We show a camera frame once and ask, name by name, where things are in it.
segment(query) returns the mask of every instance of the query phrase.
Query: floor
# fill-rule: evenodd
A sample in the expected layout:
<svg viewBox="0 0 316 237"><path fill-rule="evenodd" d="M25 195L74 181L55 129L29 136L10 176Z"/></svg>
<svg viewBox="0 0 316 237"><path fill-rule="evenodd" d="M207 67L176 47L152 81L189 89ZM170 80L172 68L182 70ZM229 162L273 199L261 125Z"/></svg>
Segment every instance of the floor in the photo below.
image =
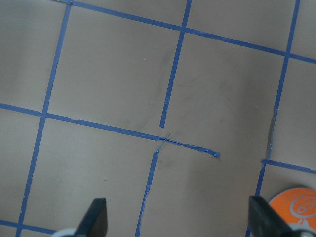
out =
<svg viewBox="0 0 316 237"><path fill-rule="evenodd" d="M243 237L316 189L314 0L0 2L0 236L105 197L107 237Z"/></svg>

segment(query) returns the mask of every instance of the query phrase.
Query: orange disc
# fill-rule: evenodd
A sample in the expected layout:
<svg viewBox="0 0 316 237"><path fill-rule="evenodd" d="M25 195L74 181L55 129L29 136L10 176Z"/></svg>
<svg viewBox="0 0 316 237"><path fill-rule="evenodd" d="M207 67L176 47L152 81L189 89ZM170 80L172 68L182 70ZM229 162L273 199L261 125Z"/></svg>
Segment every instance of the orange disc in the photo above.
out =
<svg viewBox="0 0 316 237"><path fill-rule="evenodd" d="M270 206L294 229L316 232L316 191L294 188L280 193L270 201Z"/></svg>

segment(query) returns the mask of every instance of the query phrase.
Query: floor tile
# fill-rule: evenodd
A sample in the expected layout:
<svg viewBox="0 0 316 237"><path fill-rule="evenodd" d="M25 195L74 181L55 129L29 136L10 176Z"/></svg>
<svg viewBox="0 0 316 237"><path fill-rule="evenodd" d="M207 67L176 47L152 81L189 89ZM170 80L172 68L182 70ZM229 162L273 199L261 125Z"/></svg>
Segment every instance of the floor tile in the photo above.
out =
<svg viewBox="0 0 316 237"><path fill-rule="evenodd" d="M21 237L51 237L51 235L41 232L22 230Z"/></svg>
<svg viewBox="0 0 316 237"><path fill-rule="evenodd" d="M40 119L0 109L0 219L17 222Z"/></svg>
<svg viewBox="0 0 316 237"><path fill-rule="evenodd" d="M192 2L188 27L286 49L295 0Z"/></svg>
<svg viewBox="0 0 316 237"><path fill-rule="evenodd" d="M316 169L316 65L290 60L276 121L272 160Z"/></svg>
<svg viewBox="0 0 316 237"><path fill-rule="evenodd" d="M179 33L74 8L49 111L159 133Z"/></svg>
<svg viewBox="0 0 316 237"><path fill-rule="evenodd" d="M48 119L25 224L75 228L106 198L107 237L133 236L154 151L161 142Z"/></svg>
<svg viewBox="0 0 316 237"><path fill-rule="evenodd" d="M248 156L214 158L165 144L141 236L244 236L248 196L255 191L260 168Z"/></svg>
<svg viewBox="0 0 316 237"><path fill-rule="evenodd" d="M314 41L311 40L316 38L315 11L315 1L301 1L292 44L292 53L316 58L316 45Z"/></svg>
<svg viewBox="0 0 316 237"><path fill-rule="evenodd" d="M282 57L186 35L165 130L170 138L264 159Z"/></svg>
<svg viewBox="0 0 316 237"><path fill-rule="evenodd" d="M1 1L0 103L41 111L65 6Z"/></svg>
<svg viewBox="0 0 316 237"><path fill-rule="evenodd" d="M260 195L270 201L279 193L297 187L316 189L314 174L267 165Z"/></svg>
<svg viewBox="0 0 316 237"><path fill-rule="evenodd" d="M187 3L186 0L82 0L82 2L175 25L182 24Z"/></svg>
<svg viewBox="0 0 316 237"><path fill-rule="evenodd" d="M15 237L16 229L9 226L0 226L0 235L3 237Z"/></svg>

